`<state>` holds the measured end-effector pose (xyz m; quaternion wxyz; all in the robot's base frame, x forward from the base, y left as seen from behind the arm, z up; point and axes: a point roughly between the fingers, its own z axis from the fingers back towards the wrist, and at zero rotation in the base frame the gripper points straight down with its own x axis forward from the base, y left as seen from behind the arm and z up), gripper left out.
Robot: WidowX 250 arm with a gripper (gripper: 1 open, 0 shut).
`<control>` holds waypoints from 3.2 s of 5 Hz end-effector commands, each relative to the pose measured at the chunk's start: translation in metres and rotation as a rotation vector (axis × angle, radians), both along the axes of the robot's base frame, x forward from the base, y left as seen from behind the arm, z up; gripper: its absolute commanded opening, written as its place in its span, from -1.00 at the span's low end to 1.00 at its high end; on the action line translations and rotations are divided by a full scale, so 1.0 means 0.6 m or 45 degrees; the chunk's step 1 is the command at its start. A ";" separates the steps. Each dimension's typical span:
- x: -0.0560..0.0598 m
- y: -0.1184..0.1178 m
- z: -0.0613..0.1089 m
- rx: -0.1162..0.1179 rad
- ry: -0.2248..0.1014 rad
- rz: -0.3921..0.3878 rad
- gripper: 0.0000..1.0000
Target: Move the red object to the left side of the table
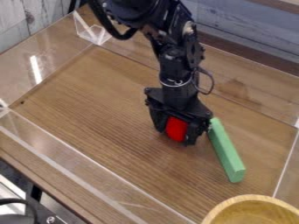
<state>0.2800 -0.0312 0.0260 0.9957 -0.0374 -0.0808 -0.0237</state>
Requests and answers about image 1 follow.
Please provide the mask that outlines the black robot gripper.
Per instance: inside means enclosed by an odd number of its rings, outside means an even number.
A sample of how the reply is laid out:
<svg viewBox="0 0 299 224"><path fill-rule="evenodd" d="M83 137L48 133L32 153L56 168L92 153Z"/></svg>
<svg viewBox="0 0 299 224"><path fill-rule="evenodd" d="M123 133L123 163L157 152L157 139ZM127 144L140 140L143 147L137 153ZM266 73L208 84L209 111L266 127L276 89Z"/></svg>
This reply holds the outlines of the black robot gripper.
<svg viewBox="0 0 299 224"><path fill-rule="evenodd" d="M163 133L167 119L173 116L188 123L184 144L195 145L208 131L212 112L197 98L193 87L147 87L144 104L155 129Z"/></svg>

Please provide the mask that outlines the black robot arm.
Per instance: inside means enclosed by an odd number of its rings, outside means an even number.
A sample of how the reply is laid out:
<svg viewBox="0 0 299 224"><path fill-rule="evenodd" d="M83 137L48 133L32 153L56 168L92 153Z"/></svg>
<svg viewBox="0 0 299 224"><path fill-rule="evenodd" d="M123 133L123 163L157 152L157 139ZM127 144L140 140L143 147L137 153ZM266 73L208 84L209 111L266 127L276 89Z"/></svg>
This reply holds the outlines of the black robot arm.
<svg viewBox="0 0 299 224"><path fill-rule="evenodd" d="M87 0L109 35L131 39L137 32L151 42L159 61L159 87L144 90L153 126L173 141L196 144L209 129L212 113L199 100L204 48L192 13L181 0Z"/></svg>

